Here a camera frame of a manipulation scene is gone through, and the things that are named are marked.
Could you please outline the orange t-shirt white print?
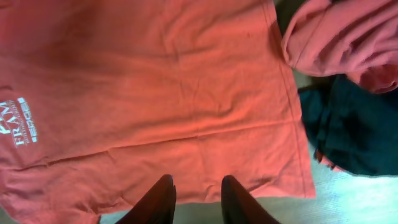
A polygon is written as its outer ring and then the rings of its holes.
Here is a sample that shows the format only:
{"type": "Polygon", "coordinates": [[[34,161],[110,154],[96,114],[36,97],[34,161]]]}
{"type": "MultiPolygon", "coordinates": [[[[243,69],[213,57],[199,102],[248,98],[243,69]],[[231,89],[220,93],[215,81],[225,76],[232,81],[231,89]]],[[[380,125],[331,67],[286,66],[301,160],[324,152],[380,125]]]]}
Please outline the orange t-shirt white print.
{"type": "Polygon", "coordinates": [[[291,68],[266,0],[1,2],[1,206],[96,223],[164,174],[178,203],[313,198],[291,68]]]}

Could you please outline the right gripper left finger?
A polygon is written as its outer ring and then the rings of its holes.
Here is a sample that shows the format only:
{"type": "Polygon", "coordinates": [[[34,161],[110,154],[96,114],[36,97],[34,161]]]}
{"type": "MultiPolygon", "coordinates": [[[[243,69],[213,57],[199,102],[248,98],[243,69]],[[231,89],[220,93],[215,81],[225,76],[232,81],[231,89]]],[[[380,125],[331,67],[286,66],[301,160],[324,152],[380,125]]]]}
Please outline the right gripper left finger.
{"type": "Polygon", "coordinates": [[[116,224],[172,224],[176,196],[173,178],[165,174],[116,224]]]}

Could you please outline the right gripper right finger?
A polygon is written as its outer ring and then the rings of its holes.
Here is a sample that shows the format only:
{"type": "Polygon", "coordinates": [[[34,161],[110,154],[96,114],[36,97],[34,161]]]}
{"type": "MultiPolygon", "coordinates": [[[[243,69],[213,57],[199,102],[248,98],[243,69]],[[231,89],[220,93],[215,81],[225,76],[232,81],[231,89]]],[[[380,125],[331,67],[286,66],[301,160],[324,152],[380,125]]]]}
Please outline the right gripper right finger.
{"type": "Polygon", "coordinates": [[[232,175],[223,177],[221,208],[225,224],[280,224],[232,175]]]}

